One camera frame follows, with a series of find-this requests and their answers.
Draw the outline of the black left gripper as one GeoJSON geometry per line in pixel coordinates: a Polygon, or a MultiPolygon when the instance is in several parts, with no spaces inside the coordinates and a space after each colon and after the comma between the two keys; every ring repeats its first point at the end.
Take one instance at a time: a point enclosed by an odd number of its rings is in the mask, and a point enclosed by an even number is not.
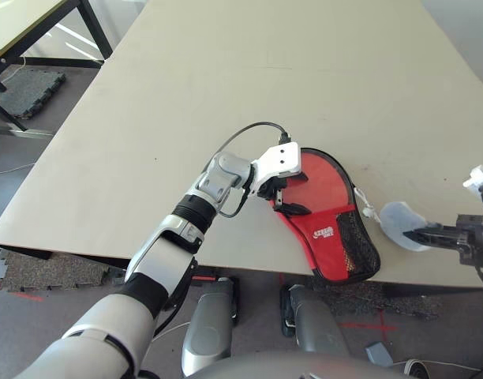
{"type": "Polygon", "coordinates": [[[292,182],[307,182],[308,176],[301,172],[286,178],[272,177],[264,182],[257,191],[257,196],[272,201],[274,206],[278,206],[278,212],[285,216],[305,216],[311,211],[304,205],[283,203],[283,189],[287,187],[287,180],[292,182]]]}

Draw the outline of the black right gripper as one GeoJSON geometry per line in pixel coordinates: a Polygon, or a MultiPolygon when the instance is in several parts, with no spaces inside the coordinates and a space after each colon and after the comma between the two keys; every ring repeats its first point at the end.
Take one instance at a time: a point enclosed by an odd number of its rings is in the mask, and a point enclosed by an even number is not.
{"type": "Polygon", "coordinates": [[[423,246],[456,246],[462,265],[483,265],[483,216],[459,214],[456,226],[430,223],[403,235],[423,246]]]}

